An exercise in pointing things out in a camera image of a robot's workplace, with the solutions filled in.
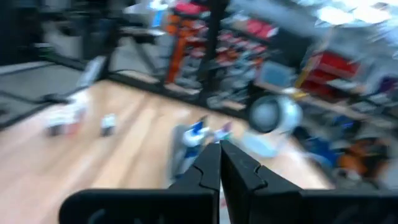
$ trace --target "orange object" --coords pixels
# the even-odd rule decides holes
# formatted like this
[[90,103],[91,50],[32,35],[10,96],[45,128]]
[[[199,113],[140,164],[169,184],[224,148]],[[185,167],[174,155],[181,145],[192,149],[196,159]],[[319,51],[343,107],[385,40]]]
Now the orange object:
[[200,39],[195,41],[196,39],[194,35],[197,30],[193,29],[193,26],[195,25],[194,21],[187,19],[180,21],[181,19],[182,18],[176,15],[169,16],[170,24],[167,26],[167,32],[170,35],[176,35],[178,40],[172,56],[173,58],[171,59],[169,75],[166,79],[167,83],[173,83],[177,77],[181,61],[185,56],[185,48],[187,47],[187,44],[192,44],[196,47],[200,47],[202,45]]

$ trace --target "white lamp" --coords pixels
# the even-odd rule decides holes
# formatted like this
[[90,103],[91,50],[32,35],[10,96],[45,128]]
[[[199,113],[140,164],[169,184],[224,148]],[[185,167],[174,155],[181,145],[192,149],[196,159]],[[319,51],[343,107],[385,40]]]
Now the white lamp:
[[[243,146],[261,157],[274,157],[286,142],[292,131],[301,123],[301,107],[288,96],[263,96],[249,108],[249,125],[251,130],[244,133]],[[276,133],[282,139],[278,144],[270,144],[262,134]]]

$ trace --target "small figurine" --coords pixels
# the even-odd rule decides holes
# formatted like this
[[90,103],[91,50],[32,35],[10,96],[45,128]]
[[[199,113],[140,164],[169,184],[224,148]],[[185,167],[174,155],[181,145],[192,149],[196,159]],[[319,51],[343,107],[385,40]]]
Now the small figurine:
[[102,119],[101,124],[101,135],[110,136],[114,133],[114,127],[116,125],[116,117],[114,114],[108,114]]
[[214,143],[220,143],[220,140],[227,140],[231,137],[232,122],[226,123],[223,128],[215,131]]
[[205,127],[206,116],[202,117],[198,122],[191,126],[188,131],[185,131],[182,136],[182,143],[185,146],[185,155],[183,161],[178,168],[175,178],[178,179],[189,169],[201,151],[201,146],[206,139],[209,131]]

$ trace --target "red storage bin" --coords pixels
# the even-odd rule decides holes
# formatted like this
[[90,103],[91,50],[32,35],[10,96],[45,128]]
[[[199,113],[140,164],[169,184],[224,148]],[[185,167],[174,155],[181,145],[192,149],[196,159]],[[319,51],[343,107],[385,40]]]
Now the red storage bin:
[[322,69],[322,66],[324,65],[329,67],[330,70],[336,70],[336,75],[343,75],[345,78],[352,78],[356,74],[356,71],[359,67],[358,64],[350,64],[345,58],[329,52],[322,53],[321,59],[319,61],[320,69]]

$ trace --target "wooden tabletop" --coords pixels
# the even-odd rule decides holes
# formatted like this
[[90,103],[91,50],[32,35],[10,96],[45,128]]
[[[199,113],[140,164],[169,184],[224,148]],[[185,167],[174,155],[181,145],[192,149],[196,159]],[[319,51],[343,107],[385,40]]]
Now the wooden tabletop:
[[[166,188],[173,127],[206,114],[212,129],[232,119],[109,81],[74,97],[88,100],[75,134],[46,135],[46,118],[59,106],[0,133],[0,223],[57,223],[62,201],[81,189]],[[103,138],[101,119],[109,113],[116,115],[116,132]],[[245,129],[233,120],[235,136]],[[293,140],[275,159],[260,161],[302,188],[331,187]]]

